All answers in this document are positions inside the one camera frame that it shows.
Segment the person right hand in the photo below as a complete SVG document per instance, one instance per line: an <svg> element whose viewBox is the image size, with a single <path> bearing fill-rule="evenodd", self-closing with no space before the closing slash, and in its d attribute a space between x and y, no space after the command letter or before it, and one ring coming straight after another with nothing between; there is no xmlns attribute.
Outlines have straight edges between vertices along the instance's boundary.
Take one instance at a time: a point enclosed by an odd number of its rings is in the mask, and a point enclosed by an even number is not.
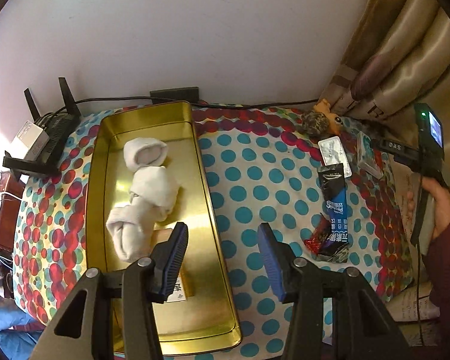
<svg viewBox="0 0 450 360"><path fill-rule="evenodd" d="M423 177L421 185L423 192L427 191L435 200L435 224L430 236L430 242L434 242L450 226L450 191L429 177Z"/></svg>

